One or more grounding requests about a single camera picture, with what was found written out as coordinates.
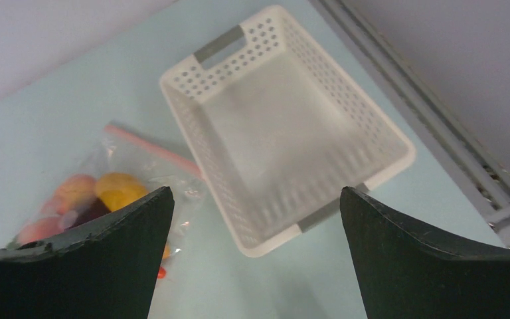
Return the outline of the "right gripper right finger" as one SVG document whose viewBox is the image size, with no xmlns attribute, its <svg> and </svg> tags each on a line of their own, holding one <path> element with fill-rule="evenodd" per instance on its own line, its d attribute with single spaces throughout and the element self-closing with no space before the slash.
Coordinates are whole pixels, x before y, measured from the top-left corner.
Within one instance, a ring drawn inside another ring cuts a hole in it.
<svg viewBox="0 0 510 319">
<path fill-rule="evenodd" d="M 510 249 L 343 188 L 340 213 L 369 318 L 510 318 Z"/>
</svg>

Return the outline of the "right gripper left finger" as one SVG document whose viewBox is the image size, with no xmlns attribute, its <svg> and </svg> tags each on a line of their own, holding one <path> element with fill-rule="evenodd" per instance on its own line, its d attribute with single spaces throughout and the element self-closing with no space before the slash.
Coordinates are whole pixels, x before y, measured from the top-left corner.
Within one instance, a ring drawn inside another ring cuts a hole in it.
<svg viewBox="0 0 510 319">
<path fill-rule="evenodd" d="M 174 206 L 160 187 L 65 233 L 0 249 L 0 318 L 147 318 Z"/>
</svg>

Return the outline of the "red chili pepper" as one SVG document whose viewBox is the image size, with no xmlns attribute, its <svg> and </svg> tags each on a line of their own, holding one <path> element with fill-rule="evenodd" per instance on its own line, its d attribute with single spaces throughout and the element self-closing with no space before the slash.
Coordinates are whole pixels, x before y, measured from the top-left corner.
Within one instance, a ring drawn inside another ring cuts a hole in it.
<svg viewBox="0 0 510 319">
<path fill-rule="evenodd" d="M 157 279 L 162 279 L 166 276 L 166 270 L 161 266 L 159 267 L 158 273 L 157 273 Z"/>
</svg>

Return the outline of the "yellow mango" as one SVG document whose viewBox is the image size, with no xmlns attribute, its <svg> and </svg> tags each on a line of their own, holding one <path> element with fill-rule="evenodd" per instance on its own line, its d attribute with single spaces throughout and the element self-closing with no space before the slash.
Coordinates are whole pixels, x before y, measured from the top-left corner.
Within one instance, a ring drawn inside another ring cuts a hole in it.
<svg viewBox="0 0 510 319">
<path fill-rule="evenodd" d="M 112 212 L 128 206 L 149 193 L 138 178 L 121 172 L 104 174 L 97 180 L 94 192 Z"/>
</svg>

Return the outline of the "pink peach top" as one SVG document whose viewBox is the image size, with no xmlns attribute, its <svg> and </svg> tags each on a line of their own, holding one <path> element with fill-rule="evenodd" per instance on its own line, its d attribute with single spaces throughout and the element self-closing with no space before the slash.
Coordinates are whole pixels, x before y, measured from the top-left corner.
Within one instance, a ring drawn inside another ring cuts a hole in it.
<svg viewBox="0 0 510 319">
<path fill-rule="evenodd" d="M 96 198 L 95 184 L 96 179 L 86 174 L 76 174 L 66 179 L 54 192 L 54 198 L 59 203 L 58 210 L 65 213 L 93 202 Z"/>
</svg>

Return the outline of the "pink peach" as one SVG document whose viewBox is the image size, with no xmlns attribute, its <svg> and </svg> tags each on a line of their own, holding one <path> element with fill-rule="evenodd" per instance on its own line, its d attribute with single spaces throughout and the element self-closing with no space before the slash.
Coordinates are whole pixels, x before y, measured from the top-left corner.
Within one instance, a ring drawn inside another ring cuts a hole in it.
<svg viewBox="0 0 510 319">
<path fill-rule="evenodd" d="M 25 225 L 17 235 L 16 242 L 25 245 L 62 233 L 60 217 L 45 217 Z"/>
<path fill-rule="evenodd" d="M 93 202 L 96 198 L 95 184 L 96 179 L 86 174 L 76 174 L 66 179 L 54 192 L 54 198 L 59 203 L 58 210 L 65 213 Z"/>
</svg>

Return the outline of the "clear zip top bag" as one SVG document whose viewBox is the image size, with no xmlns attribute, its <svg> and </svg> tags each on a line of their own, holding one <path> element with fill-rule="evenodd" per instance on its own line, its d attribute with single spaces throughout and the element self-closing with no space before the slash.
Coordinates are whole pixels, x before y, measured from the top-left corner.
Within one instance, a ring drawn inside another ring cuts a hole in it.
<svg viewBox="0 0 510 319">
<path fill-rule="evenodd" d="M 191 217 L 202 206 L 207 187 L 196 164 L 152 140 L 108 124 L 88 155 L 58 185 L 45 191 L 38 211 L 7 244 L 8 249 L 47 239 L 118 211 L 160 188 L 175 202 L 157 277 L 166 275 L 183 250 Z"/>
</svg>

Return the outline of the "purple onion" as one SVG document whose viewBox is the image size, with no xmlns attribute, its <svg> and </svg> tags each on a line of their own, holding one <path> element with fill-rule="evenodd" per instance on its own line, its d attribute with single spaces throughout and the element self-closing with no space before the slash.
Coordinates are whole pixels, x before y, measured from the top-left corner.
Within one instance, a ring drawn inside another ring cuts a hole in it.
<svg viewBox="0 0 510 319">
<path fill-rule="evenodd" d="M 78 212 L 75 222 L 68 229 L 73 229 L 111 212 L 100 198 L 96 198 L 91 204 L 85 206 L 81 212 Z"/>
</svg>

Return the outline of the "pink peach bottom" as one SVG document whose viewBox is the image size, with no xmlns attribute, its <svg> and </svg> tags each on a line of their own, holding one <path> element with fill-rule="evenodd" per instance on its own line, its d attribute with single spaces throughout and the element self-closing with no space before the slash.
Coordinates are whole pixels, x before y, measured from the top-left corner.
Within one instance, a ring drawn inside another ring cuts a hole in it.
<svg viewBox="0 0 510 319">
<path fill-rule="evenodd" d="M 60 217 L 45 217 L 25 225 L 17 235 L 16 242 L 25 245 L 62 233 Z"/>
</svg>

